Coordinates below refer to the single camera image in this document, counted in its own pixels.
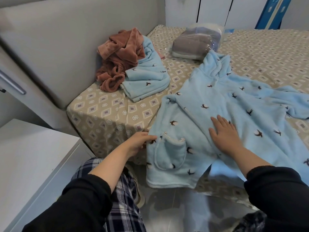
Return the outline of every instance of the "white nightstand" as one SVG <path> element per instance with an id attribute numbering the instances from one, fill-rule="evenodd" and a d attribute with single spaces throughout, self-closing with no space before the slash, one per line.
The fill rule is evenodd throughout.
<path id="1" fill-rule="evenodd" d="M 91 157 L 75 136 L 16 119 L 0 128 L 0 231 L 20 232 Z"/>

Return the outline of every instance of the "headboard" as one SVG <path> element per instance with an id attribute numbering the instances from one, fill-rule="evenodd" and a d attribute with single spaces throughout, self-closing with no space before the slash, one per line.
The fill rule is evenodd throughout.
<path id="1" fill-rule="evenodd" d="M 95 81 L 97 47 L 120 29 L 148 34 L 158 24 L 160 2 L 1 0 L 0 42 L 64 109 Z"/>

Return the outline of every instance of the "patterned bed sheet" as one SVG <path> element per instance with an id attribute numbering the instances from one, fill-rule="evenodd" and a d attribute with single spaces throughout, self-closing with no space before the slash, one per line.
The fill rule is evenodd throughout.
<path id="1" fill-rule="evenodd" d="M 135 132 L 150 129 L 161 98 L 176 93 L 199 66 L 199 61 L 175 58 L 171 54 L 174 39 L 184 30 L 159 25 L 148 35 L 155 48 L 166 56 L 162 62 L 171 78 L 166 90 L 133 103 L 122 90 L 103 92 L 93 83 L 68 106 L 70 120 L 96 156 L 105 157 Z M 219 52 L 231 55 L 232 69 L 240 76 L 265 82 L 273 88 L 291 85 L 309 93 L 309 31 L 238 30 L 221 44 Z M 288 115 L 287 120 L 309 147 L 308 122 Z M 146 153 L 140 152 L 132 161 L 146 164 Z M 209 180 L 207 173 L 199 179 L 196 190 L 254 208 L 244 189 Z"/>

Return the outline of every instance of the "person's left hand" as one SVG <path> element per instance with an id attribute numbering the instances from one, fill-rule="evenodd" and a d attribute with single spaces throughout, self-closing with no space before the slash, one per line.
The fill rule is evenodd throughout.
<path id="1" fill-rule="evenodd" d="M 128 158 L 135 156 L 142 146 L 147 141 L 156 140 L 157 136 L 148 135 L 148 132 L 136 132 L 132 137 L 126 140 L 120 146 L 126 150 Z"/>

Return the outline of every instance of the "tile floor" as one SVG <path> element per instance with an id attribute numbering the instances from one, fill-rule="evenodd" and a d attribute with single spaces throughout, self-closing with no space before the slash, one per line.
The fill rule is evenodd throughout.
<path id="1" fill-rule="evenodd" d="M 219 232 L 252 209 L 197 193 L 188 188 L 153 189 L 146 184 L 146 166 L 134 165 L 146 198 L 141 215 L 147 232 Z"/>

